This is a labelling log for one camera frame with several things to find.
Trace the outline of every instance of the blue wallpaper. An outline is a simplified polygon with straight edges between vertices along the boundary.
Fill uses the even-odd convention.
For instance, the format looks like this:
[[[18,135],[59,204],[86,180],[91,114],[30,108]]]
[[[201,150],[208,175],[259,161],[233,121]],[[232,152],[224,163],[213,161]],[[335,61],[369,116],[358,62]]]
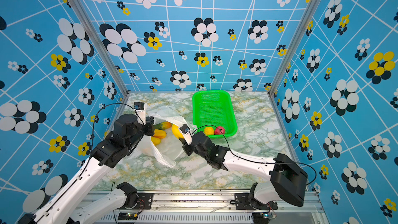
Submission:
[[[119,102],[67,0],[0,2],[0,223],[43,206],[87,159]]]
[[[397,2],[322,0],[273,95],[333,224],[398,222]]]
[[[264,91],[310,0],[81,0],[131,91]]]

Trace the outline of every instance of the black cable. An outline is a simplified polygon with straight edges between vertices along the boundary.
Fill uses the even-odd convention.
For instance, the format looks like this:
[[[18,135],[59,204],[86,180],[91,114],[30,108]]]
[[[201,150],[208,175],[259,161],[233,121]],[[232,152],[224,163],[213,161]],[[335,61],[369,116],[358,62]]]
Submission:
[[[206,127],[206,126],[216,127],[215,125],[212,125],[212,124],[206,124],[206,125],[204,125],[204,126],[201,126],[201,127],[196,128],[192,133],[194,133],[194,132],[196,132],[198,129],[200,129],[200,128],[202,128],[202,127]],[[216,128],[221,132],[222,136],[225,138],[225,141],[226,141],[226,144],[228,145],[229,151],[230,151],[230,152],[232,153],[232,155],[234,155],[235,157],[238,157],[238,158],[240,158],[240,159],[246,160],[246,161],[248,161],[248,162],[252,162],[252,163],[261,163],[261,164],[293,164],[293,163],[295,163],[295,164],[298,164],[298,163],[299,163],[299,164],[303,164],[303,165],[305,165],[305,166],[310,167],[310,168],[313,169],[314,172],[315,172],[315,177],[314,177],[314,179],[313,179],[311,182],[307,183],[306,186],[309,185],[309,184],[311,184],[313,181],[316,180],[316,170],[315,170],[311,165],[308,165],[308,164],[306,164],[306,163],[300,163],[300,162],[293,162],[293,163],[266,163],[266,162],[256,162],[256,161],[251,161],[251,160],[248,160],[248,159],[245,159],[245,158],[243,158],[243,157],[239,157],[239,156],[235,155],[235,154],[232,152],[231,148],[229,147],[229,143],[228,143],[228,140],[226,139],[225,135],[222,133],[222,131],[221,131],[218,127],[216,127]]]
[[[95,115],[94,120],[95,120],[96,117],[98,117],[98,113],[99,113],[99,112],[101,112],[103,109],[105,109],[105,107],[110,106],[110,105],[126,105],[126,106],[128,106],[128,107],[131,107],[132,110],[134,110],[135,113],[137,114],[137,117],[142,121],[142,119],[138,116],[137,110],[136,110],[135,108],[133,108],[132,106],[130,106],[130,105],[128,105],[128,104],[125,104],[125,103],[111,103],[111,104],[108,104],[108,105],[106,105],[106,106],[103,106],[103,107],[97,112],[97,114]],[[96,123],[96,122],[94,121],[94,122],[93,122],[93,131],[92,131],[92,136],[91,136],[91,137],[92,137],[92,142],[93,142],[93,143],[92,143],[92,147],[94,147],[94,124],[95,124],[95,123]],[[86,165],[84,166],[84,168],[82,169],[82,172],[80,173],[80,175],[79,175],[78,177],[81,177],[82,174],[83,174],[83,172],[86,170],[87,165],[88,165],[88,162],[90,161],[91,157],[92,157],[92,153],[90,154],[90,157],[87,159],[87,162],[85,163]],[[52,207],[58,202],[59,199],[62,198],[62,196],[72,187],[72,185],[73,185],[76,181],[77,181],[77,179],[75,179],[75,181],[72,182],[72,184],[62,193],[62,195],[61,195],[60,197],[58,197],[57,200],[55,200],[55,202],[47,209],[46,212],[48,212],[50,209],[52,209]],[[44,217],[44,215],[42,215],[42,216],[37,220],[36,223],[38,223],[43,217]]]

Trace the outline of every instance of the yellow fruit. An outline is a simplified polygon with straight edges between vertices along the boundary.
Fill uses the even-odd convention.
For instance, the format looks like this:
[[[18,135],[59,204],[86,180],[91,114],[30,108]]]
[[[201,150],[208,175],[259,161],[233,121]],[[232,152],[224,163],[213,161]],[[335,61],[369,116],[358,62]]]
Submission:
[[[151,137],[150,139],[154,145],[158,145],[161,142],[160,138],[157,137]]]
[[[205,135],[214,135],[214,129],[213,127],[205,127],[205,131],[204,131]]]
[[[173,132],[174,136],[176,136],[176,138],[184,138],[182,136],[182,133],[179,131],[178,126],[176,126],[174,124],[172,125],[172,132]]]
[[[163,131],[163,130],[155,129],[155,134],[153,135],[153,137],[156,137],[156,138],[165,138],[165,137],[166,137],[166,132]]]

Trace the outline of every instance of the floor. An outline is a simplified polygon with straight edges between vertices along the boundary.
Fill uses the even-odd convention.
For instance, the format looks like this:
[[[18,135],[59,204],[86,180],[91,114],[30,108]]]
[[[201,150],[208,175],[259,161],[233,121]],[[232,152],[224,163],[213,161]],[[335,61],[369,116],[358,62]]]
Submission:
[[[147,113],[159,107],[169,107],[192,123],[192,95],[181,93],[132,93],[128,104],[135,101],[148,104]],[[230,147],[236,151],[255,156],[290,157],[270,100],[266,92],[229,92],[235,111],[238,131],[228,138]],[[227,146],[225,140],[214,139],[218,145]],[[154,157],[134,151],[111,170],[93,190],[110,190],[111,184],[128,182],[138,190],[151,189],[247,189],[254,182],[262,182],[243,172],[215,170],[196,154],[185,153],[175,159],[173,168],[159,164]]]

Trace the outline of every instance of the yellow circle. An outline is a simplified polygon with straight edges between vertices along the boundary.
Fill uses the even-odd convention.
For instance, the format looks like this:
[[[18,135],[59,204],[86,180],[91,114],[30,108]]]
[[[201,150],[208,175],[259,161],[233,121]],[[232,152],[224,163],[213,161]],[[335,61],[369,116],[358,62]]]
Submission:
[[[380,75],[382,75],[384,73],[384,71],[385,71],[385,69],[383,67],[378,67],[375,70],[375,74],[380,76]]]
[[[391,61],[394,58],[394,52],[387,52],[384,54],[384,61]]]
[[[51,66],[56,67],[57,66],[57,62],[56,61],[51,61],[50,62]]]
[[[392,70],[394,67],[395,67],[395,62],[393,61],[388,61],[384,64],[384,69],[388,71]]]
[[[375,70],[378,66],[379,66],[379,64],[377,62],[371,62],[369,64],[369,69],[370,70]]]
[[[381,59],[383,59],[383,53],[382,52],[378,52],[375,57],[373,58],[376,62],[381,61]]]

